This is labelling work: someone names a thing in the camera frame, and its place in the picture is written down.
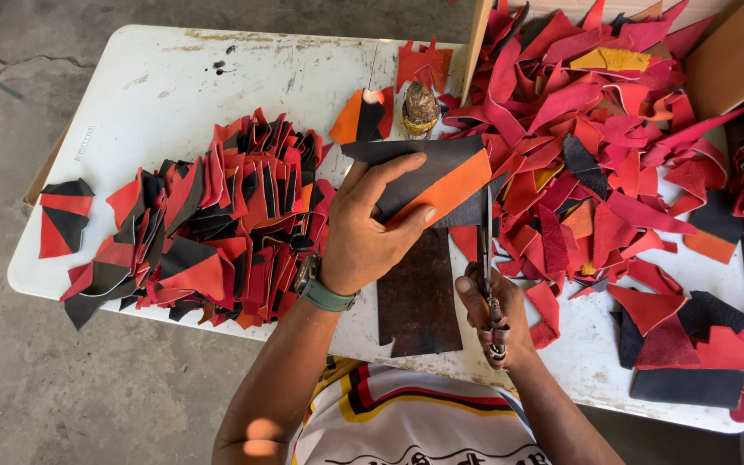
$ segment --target wristwatch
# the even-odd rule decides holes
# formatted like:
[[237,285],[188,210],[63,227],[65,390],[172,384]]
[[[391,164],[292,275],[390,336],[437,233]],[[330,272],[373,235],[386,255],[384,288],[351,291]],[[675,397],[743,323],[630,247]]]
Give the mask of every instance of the wristwatch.
[[294,277],[292,289],[318,309],[327,312],[345,312],[351,309],[358,294],[340,295],[326,289],[325,285],[317,281],[320,262],[319,253],[306,257]]

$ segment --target person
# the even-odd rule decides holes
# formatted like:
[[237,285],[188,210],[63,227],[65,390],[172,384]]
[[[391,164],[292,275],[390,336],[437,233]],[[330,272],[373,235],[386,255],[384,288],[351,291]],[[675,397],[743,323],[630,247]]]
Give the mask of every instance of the person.
[[[375,204],[388,182],[425,160],[411,154],[371,168],[352,165],[330,208],[316,276],[326,289],[354,294],[386,274],[418,240],[435,207],[415,208],[387,231],[374,220]],[[293,465],[623,463],[537,355],[522,291],[497,270],[490,283],[510,324],[504,369],[523,409],[508,392],[490,386],[327,357],[341,313],[301,298],[233,396],[212,463],[285,463],[302,421]],[[473,276],[459,277],[455,287],[470,325],[484,327],[487,306]]]

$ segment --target white t-shirt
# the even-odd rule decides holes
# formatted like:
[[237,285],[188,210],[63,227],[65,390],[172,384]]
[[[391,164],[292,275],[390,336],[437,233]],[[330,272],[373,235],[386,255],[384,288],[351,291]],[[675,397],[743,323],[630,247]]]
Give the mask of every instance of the white t-shirt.
[[293,465],[550,465],[504,390],[336,359],[309,405]]

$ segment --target scissors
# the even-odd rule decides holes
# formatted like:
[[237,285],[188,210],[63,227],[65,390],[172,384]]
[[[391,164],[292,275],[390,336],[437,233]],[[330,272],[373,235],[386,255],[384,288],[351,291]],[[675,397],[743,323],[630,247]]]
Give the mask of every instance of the scissors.
[[481,212],[481,225],[478,227],[478,264],[476,284],[481,290],[481,295],[487,301],[490,309],[490,329],[478,328],[479,342],[487,357],[487,362],[492,369],[500,370],[504,367],[504,358],[507,355],[507,336],[510,326],[507,317],[501,313],[498,299],[493,297],[490,289],[490,270],[493,261],[493,193],[490,186],[486,186],[484,205]]

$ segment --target hand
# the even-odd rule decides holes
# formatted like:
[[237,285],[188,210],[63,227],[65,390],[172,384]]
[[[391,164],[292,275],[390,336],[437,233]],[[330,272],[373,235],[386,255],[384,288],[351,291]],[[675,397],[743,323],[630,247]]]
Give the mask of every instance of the hand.
[[340,295],[351,295],[394,267],[421,237],[437,209],[422,205],[393,231],[373,216],[386,184],[416,170],[427,160],[422,153],[399,156],[369,168],[356,161],[329,208],[329,233],[317,280]]
[[[529,366],[538,358],[533,348],[530,328],[527,325],[527,314],[524,311],[524,293],[511,280],[508,280],[498,270],[490,269],[490,289],[499,301],[501,313],[507,317],[510,332],[507,338],[507,356],[504,358],[504,369],[513,370],[520,366]],[[490,310],[487,302],[481,296],[481,291],[475,283],[476,270],[469,276],[461,276],[456,280],[456,291],[461,302],[467,309],[467,322],[471,327],[484,331],[491,330]]]

